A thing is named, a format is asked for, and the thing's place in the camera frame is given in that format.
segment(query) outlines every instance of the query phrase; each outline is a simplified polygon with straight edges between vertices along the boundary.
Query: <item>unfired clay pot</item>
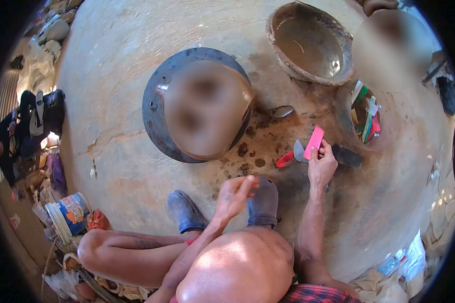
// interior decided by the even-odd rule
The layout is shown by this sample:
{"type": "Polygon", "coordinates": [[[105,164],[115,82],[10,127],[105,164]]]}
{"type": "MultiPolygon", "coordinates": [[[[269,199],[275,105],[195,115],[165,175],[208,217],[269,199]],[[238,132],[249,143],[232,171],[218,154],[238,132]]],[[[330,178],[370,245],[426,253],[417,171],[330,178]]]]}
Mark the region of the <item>unfired clay pot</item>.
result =
{"type": "Polygon", "coordinates": [[[240,73],[208,60],[186,65],[157,92],[175,145],[199,160],[224,156],[255,96],[240,73]]]}

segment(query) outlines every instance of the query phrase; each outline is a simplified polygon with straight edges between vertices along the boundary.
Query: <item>man's hand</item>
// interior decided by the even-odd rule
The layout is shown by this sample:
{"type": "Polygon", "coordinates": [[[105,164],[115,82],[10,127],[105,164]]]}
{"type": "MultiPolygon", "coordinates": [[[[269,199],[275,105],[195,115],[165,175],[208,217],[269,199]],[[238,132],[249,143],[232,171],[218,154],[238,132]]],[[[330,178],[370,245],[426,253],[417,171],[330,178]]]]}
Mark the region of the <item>man's hand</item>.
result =
{"type": "Polygon", "coordinates": [[[310,191],[324,191],[328,182],[332,178],[339,163],[332,154],[332,147],[325,139],[322,139],[322,145],[317,150],[315,147],[311,149],[311,156],[309,161],[309,179],[310,191]]]}
{"type": "Polygon", "coordinates": [[[246,198],[254,196],[249,191],[257,189],[259,186],[259,179],[253,175],[225,181],[219,189],[213,218],[229,221],[239,215],[246,206],[246,198]]]}

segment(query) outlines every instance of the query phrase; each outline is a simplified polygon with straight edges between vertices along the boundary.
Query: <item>purple cloth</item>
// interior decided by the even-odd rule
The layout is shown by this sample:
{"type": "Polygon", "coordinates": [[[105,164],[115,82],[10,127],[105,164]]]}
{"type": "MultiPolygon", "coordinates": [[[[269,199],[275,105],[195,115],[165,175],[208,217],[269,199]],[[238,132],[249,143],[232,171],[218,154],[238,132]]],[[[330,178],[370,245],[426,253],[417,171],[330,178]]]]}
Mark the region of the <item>purple cloth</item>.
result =
{"type": "Polygon", "coordinates": [[[62,167],[61,158],[58,154],[48,155],[47,171],[50,175],[50,185],[55,191],[59,191],[64,197],[67,196],[66,178],[64,177],[64,168],[62,167]]]}

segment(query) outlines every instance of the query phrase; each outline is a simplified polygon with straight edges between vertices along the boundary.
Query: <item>bucket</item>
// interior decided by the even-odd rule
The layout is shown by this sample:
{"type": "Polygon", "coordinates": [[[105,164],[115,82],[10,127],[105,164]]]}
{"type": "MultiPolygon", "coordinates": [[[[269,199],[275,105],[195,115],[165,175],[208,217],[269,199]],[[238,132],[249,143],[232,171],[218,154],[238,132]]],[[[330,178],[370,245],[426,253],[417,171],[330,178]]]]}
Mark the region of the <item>bucket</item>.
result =
{"type": "Polygon", "coordinates": [[[90,209],[80,192],[45,206],[64,244],[69,243],[73,236],[88,226],[90,209]]]}

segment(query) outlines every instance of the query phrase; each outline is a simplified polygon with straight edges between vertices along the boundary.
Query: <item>pink plastic scraper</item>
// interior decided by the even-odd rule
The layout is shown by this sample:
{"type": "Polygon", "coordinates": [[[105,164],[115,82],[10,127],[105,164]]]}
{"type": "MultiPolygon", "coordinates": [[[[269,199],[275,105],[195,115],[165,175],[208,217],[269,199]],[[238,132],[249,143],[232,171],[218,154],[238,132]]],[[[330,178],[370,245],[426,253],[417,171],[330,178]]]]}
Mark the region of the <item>pink plastic scraper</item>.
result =
{"type": "Polygon", "coordinates": [[[313,130],[312,136],[310,137],[309,144],[307,145],[307,148],[305,149],[305,153],[303,154],[303,157],[310,160],[310,149],[312,148],[312,146],[314,146],[318,151],[323,137],[324,137],[324,130],[322,130],[320,127],[318,127],[318,125],[315,126],[315,129],[313,130]]]}

